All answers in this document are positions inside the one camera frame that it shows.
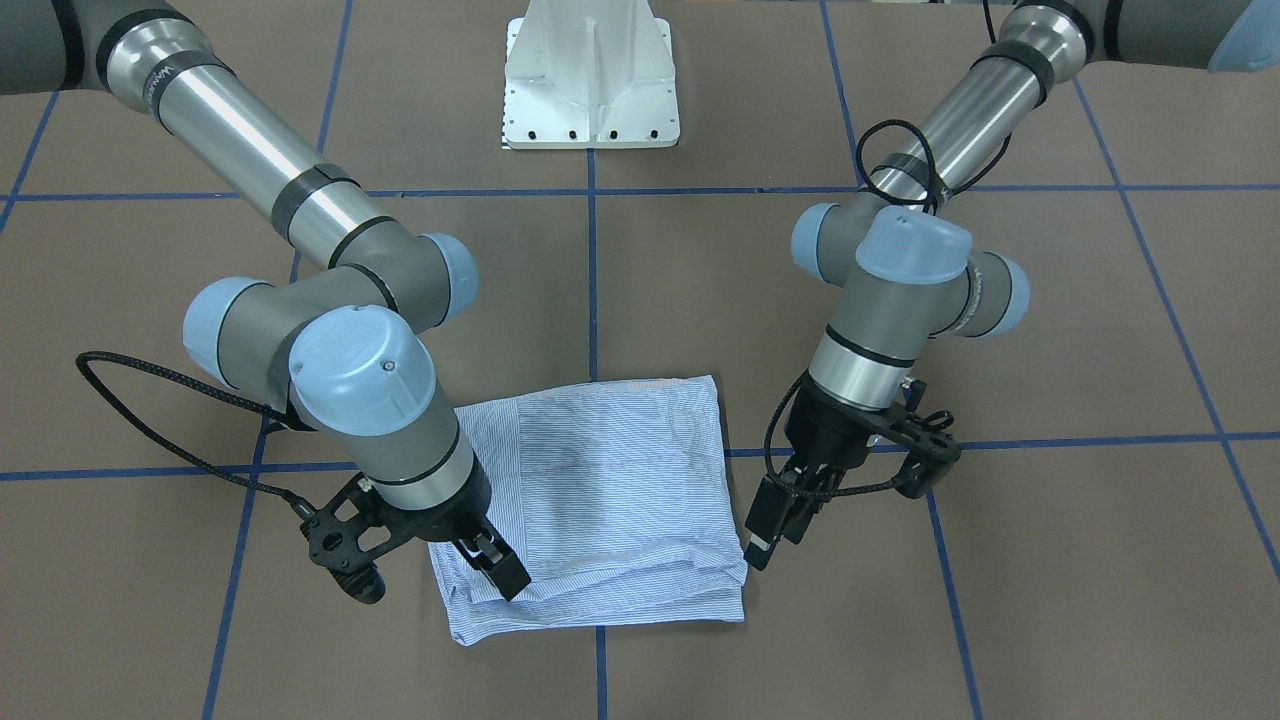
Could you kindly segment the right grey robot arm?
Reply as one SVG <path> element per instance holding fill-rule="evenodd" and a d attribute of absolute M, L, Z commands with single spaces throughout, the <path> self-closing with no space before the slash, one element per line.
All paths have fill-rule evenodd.
<path fill-rule="evenodd" d="M 230 277 L 183 320 L 195 388 L 270 420 L 337 438 L 357 474 L 323 506 L 284 500 L 308 555 L 362 603 L 385 584 L 376 561 L 420 539 L 452 544 L 504 600 L 529 574 L 488 520 L 492 489 L 420 333 L 477 293 L 468 250 L 410 233 L 325 159 L 165 1 L 5 1 L 3 92 L 90 90 L 151 117 L 317 265 L 293 284 Z"/>

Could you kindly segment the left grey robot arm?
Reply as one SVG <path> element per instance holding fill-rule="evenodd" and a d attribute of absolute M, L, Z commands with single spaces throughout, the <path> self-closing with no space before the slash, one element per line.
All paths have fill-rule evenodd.
<path fill-rule="evenodd" d="M 914 366 L 934 337 L 1012 329 L 1030 288 L 1016 263 L 977 252 L 940 209 L 986 174 L 1053 87 L 1097 61 L 1265 70 L 1277 64 L 1277 4 L 1021 1 L 938 106 L 900 123 L 908 143 L 873 167 L 855 161 L 855 195 L 801 214 L 794 261 L 841 297 L 771 419 L 794 454 L 767 465 L 748 512 L 751 568 L 765 569 L 781 541 L 800 543 L 832 498 L 919 498 L 960 459 L 951 413 L 919 414 Z"/>

